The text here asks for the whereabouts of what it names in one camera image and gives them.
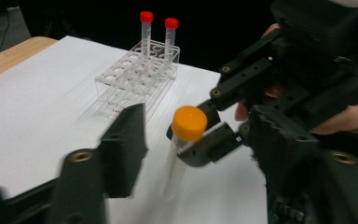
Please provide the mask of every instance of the hand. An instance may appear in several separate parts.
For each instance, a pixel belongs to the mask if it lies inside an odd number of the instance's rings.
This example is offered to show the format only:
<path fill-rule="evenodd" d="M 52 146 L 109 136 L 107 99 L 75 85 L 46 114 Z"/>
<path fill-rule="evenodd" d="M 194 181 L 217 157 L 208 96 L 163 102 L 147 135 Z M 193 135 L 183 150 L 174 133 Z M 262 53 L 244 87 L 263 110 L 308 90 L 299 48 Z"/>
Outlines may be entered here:
<path fill-rule="evenodd" d="M 278 24 L 272 24 L 267 31 L 263 34 L 267 35 L 274 29 L 279 28 Z M 278 84 L 273 85 L 265 89 L 266 100 L 268 103 L 271 99 L 277 99 L 284 93 L 284 88 Z M 237 110 L 235 112 L 235 120 L 241 121 L 248 119 L 249 109 L 246 106 L 246 101 L 241 100 L 238 102 Z M 316 134 L 332 134 L 337 132 L 348 132 L 358 129 L 358 105 L 349 105 L 344 111 L 336 114 L 332 118 L 318 125 L 311 130 Z"/>

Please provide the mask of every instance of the test tube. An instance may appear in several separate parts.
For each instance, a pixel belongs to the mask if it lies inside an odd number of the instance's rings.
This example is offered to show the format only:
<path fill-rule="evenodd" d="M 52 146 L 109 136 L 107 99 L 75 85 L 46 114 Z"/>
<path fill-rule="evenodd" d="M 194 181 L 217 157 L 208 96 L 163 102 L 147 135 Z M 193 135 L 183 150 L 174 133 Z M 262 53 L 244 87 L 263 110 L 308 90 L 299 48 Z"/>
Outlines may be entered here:
<path fill-rule="evenodd" d="M 165 19 L 165 52 L 164 58 L 171 63 L 173 60 L 173 49 L 175 46 L 176 29 L 178 28 L 179 21 L 176 18 Z"/>
<path fill-rule="evenodd" d="M 142 39 L 141 52 L 145 57 L 150 55 L 150 40 L 152 34 L 153 13 L 150 11 L 141 12 Z"/>
<path fill-rule="evenodd" d="M 204 112 L 195 106 L 185 105 L 175 111 L 170 151 L 160 189 L 160 195 L 165 200 L 173 199 L 186 169 L 186 164 L 177 158 L 177 154 L 202 138 L 207 123 Z"/>

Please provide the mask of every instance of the cable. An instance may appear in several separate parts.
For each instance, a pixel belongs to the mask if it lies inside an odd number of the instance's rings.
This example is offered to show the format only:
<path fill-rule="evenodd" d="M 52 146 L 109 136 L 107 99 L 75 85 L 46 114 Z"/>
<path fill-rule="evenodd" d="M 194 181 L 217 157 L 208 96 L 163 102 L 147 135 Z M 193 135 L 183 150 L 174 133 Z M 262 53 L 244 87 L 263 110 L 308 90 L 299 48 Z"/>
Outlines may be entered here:
<path fill-rule="evenodd" d="M 1 49 L 2 49 L 2 47 L 4 45 L 5 38 L 6 38 L 6 35 L 7 35 L 7 30 L 8 30 L 9 26 L 10 26 L 10 15 L 9 15 L 9 10 L 7 10 L 7 27 L 5 28 L 4 36 L 2 37 L 2 41 L 1 41 L 1 45 L 0 45 L 0 52 L 1 52 Z"/>

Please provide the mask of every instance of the white table surface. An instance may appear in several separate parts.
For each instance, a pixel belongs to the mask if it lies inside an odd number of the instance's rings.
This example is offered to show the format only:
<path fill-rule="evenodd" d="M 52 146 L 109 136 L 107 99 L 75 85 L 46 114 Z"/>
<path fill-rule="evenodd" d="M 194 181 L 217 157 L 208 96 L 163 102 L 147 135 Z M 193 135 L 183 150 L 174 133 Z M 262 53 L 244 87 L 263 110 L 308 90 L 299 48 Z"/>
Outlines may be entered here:
<path fill-rule="evenodd" d="M 94 104 L 94 78 L 125 53 L 67 36 L 0 75 L 0 186 L 6 197 L 57 177 L 69 152 L 99 145 L 112 120 Z M 174 110 L 208 99 L 218 78 L 178 66 L 177 79 L 146 124 L 149 151 L 132 197 L 107 200 L 109 223 L 267 223 L 265 178 L 248 147 L 217 163 L 187 167 L 172 201 L 158 195 Z M 234 107 L 221 113 L 236 130 L 233 118 Z"/>

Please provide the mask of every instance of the red cap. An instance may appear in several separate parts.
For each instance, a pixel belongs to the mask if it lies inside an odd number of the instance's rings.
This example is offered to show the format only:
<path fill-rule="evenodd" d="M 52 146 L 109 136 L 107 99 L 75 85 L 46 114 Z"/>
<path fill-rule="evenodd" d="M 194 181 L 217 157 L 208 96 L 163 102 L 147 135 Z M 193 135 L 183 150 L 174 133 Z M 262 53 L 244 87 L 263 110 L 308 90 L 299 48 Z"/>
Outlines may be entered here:
<path fill-rule="evenodd" d="M 178 28 L 179 21 L 175 18 L 167 18 L 165 19 L 165 27 L 170 29 Z"/>
<path fill-rule="evenodd" d="M 142 11 L 141 12 L 141 21 L 152 22 L 153 21 L 153 13 L 151 13 L 149 11 Z"/>

